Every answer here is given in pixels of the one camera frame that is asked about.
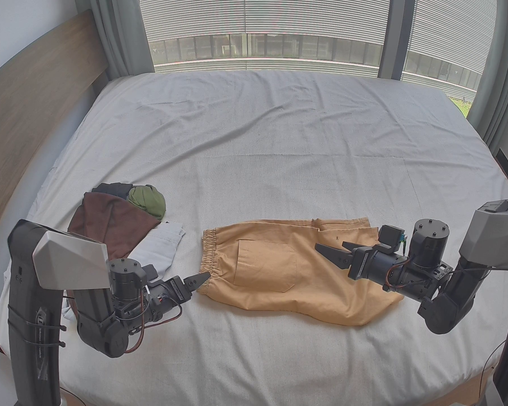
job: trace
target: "clothing pile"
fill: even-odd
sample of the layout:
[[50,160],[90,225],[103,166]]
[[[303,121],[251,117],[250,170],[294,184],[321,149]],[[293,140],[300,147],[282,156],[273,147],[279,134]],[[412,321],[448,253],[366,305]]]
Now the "clothing pile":
[[402,299],[366,279],[353,281],[319,254],[317,242],[374,245],[378,229],[354,220],[257,220],[203,232],[198,292],[245,310],[285,310],[339,325],[364,325]]
[[[151,185],[100,184],[84,194],[68,232],[106,244],[109,260],[152,264],[162,277],[185,233],[181,223],[161,222],[165,212],[163,195]],[[75,320],[71,307],[65,301],[62,314]]]

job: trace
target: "pants pocket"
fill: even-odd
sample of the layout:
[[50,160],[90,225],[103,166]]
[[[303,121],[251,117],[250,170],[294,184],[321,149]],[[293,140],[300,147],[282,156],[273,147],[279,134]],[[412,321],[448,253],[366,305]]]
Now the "pants pocket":
[[236,286],[285,292],[295,285],[296,277],[295,252],[289,245],[239,240]]

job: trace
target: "white bed sheet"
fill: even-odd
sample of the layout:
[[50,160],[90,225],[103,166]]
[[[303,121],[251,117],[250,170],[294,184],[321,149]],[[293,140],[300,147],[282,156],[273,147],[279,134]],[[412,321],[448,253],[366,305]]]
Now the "white bed sheet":
[[[55,163],[29,219],[65,230],[100,182],[152,184],[186,235],[168,275],[197,273],[206,228],[259,218],[368,216],[410,234],[449,224],[455,266],[474,210],[508,181],[442,91],[314,72],[145,74],[108,85]],[[0,346],[8,350],[8,284]],[[110,359],[61,339],[61,382],[97,406],[418,405],[478,374],[508,328],[508,273],[484,281],[449,334],[405,299],[363,327],[245,311],[194,294],[183,316]]]

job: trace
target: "pants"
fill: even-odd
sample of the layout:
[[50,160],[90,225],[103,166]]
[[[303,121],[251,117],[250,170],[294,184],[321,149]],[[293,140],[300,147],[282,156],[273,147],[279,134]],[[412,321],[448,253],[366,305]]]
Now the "pants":
[[342,241],[374,245],[378,229],[357,220],[258,220],[203,232],[198,289],[245,310],[294,311],[339,325],[364,325],[402,299],[366,279],[353,281],[315,249]]

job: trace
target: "wooden bed frame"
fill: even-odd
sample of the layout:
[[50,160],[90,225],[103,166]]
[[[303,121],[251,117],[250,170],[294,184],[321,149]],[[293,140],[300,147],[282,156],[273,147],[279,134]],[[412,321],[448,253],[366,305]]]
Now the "wooden bed frame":
[[[64,22],[0,68],[0,218],[27,166],[53,129],[108,67],[90,10]],[[492,368],[486,370],[482,385]],[[478,400],[480,375],[428,403]],[[81,405],[73,397],[68,404]]]

